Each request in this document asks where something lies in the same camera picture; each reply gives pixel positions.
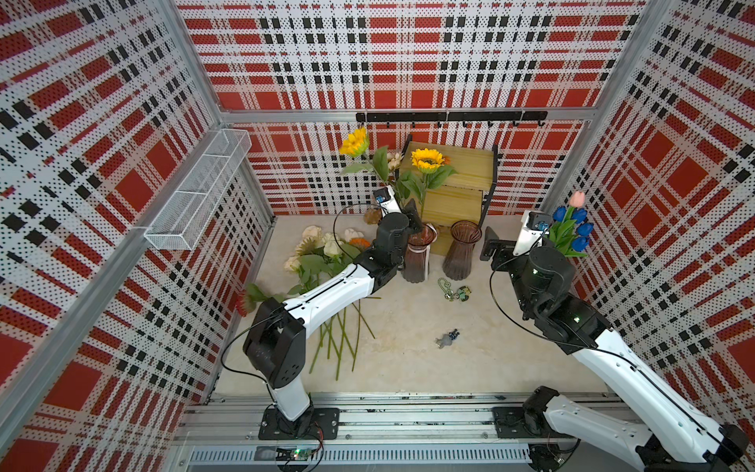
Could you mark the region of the pink tulip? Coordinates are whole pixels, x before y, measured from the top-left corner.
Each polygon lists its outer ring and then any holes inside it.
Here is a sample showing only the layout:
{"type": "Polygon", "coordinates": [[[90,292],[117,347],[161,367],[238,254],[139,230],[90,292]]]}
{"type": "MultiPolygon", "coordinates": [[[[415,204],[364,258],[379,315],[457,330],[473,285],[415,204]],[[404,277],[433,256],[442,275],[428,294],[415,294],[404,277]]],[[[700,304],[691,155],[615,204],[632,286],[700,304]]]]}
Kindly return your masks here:
{"type": "Polygon", "coordinates": [[[564,224],[564,228],[567,230],[568,234],[572,234],[574,232],[573,223],[570,221],[570,216],[572,212],[576,208],[584,208],[585,201],[586,201],[586,194],[582,191],[574,192],[571,195],[568,202],[566,222],[564,224]]]}

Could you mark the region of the cream rose flower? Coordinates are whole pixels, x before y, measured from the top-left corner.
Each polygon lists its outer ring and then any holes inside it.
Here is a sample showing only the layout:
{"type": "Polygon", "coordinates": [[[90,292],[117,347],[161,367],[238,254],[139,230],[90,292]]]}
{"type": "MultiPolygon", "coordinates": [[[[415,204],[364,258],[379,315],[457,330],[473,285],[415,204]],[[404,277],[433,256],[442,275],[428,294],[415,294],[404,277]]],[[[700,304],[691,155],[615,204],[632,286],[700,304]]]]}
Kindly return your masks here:
{"type": "Polygon", "coordinates": [[[404,155],[402,153],[387,153],[387,165],[389,172],[394,172],[401,167],[404,155]]]}

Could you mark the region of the yellow flower back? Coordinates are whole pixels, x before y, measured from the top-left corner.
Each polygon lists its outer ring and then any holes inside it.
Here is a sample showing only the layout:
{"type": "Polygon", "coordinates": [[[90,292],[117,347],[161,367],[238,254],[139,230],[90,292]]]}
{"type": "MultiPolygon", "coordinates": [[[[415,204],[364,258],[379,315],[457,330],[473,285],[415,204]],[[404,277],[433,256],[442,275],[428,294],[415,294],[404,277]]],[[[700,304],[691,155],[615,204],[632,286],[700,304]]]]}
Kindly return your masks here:
{"type": "Polygon", "coordinates": [[[371,172],[377,176],[377,179],[383,185],[391,187],[387,147],[380,147],[370,155],[370,143],[365,128],[355,130],[344,139],[339,152],[346,157],[351,157],[353,161],[343,167],[341,173],[371,172]]]}

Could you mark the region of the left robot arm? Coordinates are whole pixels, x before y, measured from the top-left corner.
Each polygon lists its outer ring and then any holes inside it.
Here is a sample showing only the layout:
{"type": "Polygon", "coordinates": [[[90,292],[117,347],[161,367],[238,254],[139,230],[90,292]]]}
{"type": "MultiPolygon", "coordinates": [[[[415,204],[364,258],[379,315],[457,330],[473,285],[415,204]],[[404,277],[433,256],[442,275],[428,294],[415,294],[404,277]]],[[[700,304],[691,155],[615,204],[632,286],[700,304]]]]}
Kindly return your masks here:
{"type": "Polygon", "coordinates": [[[243,351],[271,387],[277,411],[297,422],[314,410],[301,374],[307,340],[347,306],[383,288],[403,268],[411,236],[422,231],[416,204],[381,202],[381,219],[372,245],[338,275],[293,298],[269,298],[257,310],[243,351]]]}

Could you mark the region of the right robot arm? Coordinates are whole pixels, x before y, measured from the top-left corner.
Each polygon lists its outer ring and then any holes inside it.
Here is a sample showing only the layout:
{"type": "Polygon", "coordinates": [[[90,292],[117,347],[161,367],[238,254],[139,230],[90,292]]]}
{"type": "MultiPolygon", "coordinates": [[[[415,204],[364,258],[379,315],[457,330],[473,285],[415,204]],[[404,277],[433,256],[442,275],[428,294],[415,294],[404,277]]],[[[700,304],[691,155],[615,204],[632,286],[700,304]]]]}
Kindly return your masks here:
{"type": "Polygon", "coordinates": [[[720,424],[683,398],[624,342],[608,320],[570,294],[574,267],[542,234],[524,227],[517,241],[488,228],[481,259],[508,274],[531,334],[556,344],[590,369],[639,418],[639,423],[580,406],[549,387],[523,404],[527,429],[571,436],[638,471],[729,471],[750,444],[733,424],[720,424]]]}

